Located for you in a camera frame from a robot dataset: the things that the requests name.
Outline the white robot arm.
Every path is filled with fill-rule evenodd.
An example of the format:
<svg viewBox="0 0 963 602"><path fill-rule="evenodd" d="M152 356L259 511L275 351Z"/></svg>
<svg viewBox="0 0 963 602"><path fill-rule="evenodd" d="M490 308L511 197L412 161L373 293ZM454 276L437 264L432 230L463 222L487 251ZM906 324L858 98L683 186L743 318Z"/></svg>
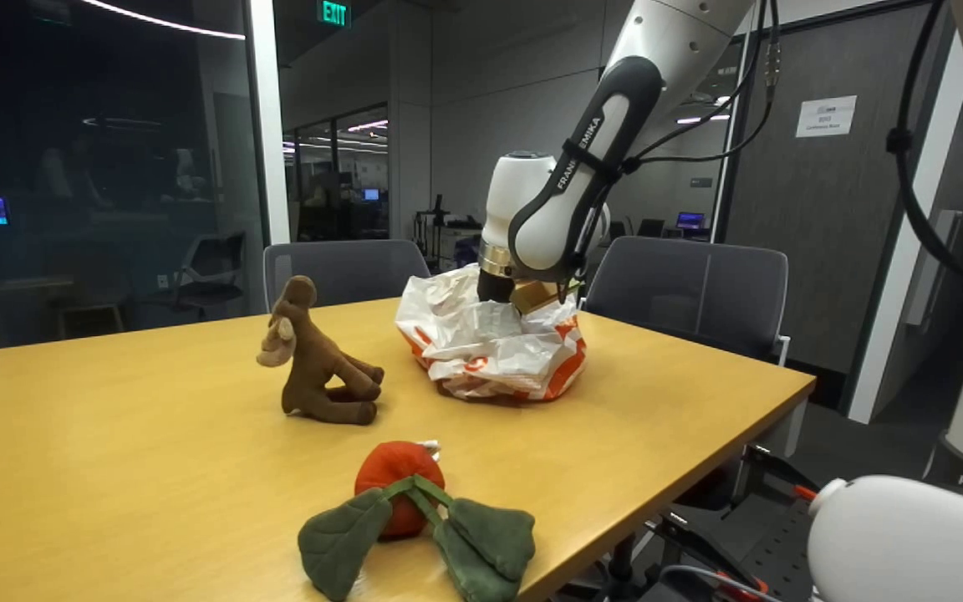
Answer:
<svg viewBox="0 0 963 602"><path fill-rule="evenodd" d="M607 190L645 161L634 141L656 110L678 107L721 60L746 12L778 27L775 0L631 0L600 76L555 158L495 161L478 296L511 301L527 280L564 292L593 253Z"/></svg>

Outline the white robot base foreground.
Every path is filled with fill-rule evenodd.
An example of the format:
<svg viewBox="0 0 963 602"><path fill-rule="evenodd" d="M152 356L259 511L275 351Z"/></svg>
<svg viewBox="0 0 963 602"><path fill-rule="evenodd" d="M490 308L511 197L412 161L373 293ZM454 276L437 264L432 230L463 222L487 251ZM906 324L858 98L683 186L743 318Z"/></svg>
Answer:
<svg viewBox="0 0 963 602"><path fill-rule="evenodd" d="M963 602L963 496L897 477L837 477L810 501L814 602Z"/></svg>

